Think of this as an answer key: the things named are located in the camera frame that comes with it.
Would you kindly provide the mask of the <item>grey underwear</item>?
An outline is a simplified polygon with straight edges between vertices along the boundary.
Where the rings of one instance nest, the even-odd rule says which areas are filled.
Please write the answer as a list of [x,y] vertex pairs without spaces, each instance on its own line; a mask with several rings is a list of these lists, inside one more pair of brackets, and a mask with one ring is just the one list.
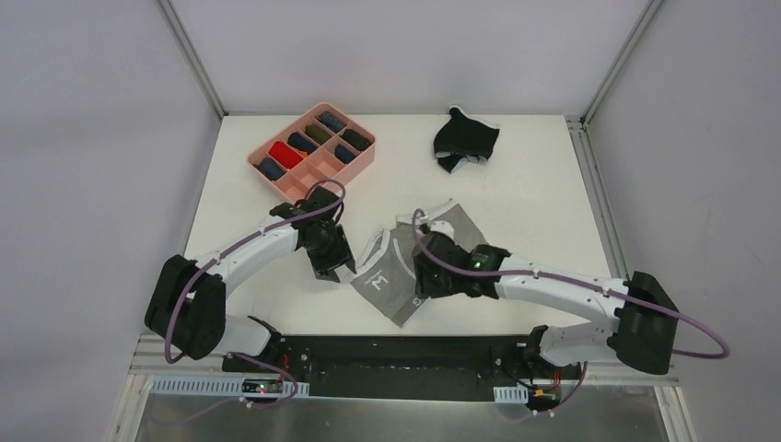
[[[480,228],[460,204],[452,199],[426,208],[424,220],[450,225],[455,243],[469,250],[484,243]],[[414,249],[412,216],[397,215],[396,227],[379,230],[360,255],[350,285],[384,317],[398,327],[425,303],[415,293],[412,259]]]

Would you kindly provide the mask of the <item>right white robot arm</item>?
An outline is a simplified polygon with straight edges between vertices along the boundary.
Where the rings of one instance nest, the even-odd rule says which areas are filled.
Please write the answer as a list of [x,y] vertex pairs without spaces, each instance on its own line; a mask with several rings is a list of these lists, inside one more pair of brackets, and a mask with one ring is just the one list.
[[534,377],[546,377],[558,366],[605,360],[650,375],[670,370],[678,309],[649,273],[622,280],[560,272],[489,244],[465,250],[434,231],[416,240],[412,259],[420,297],[524,301],[583,319],[576,326],[532,330],[522,362]]

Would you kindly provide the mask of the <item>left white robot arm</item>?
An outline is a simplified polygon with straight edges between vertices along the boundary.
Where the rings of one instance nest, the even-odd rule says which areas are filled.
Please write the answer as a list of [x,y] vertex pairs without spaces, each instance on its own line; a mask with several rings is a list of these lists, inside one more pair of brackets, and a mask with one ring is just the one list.
[[227,299],[269,264],[304,250],[316,278],[344,282],[356,261],[336,209],[324,203],[283,203],[236,243],[198,259],[165,261],[144,317],[145,326],[193,360],[245,354],[259,372],[274,370],[281,348],[271,326],[227,314]]

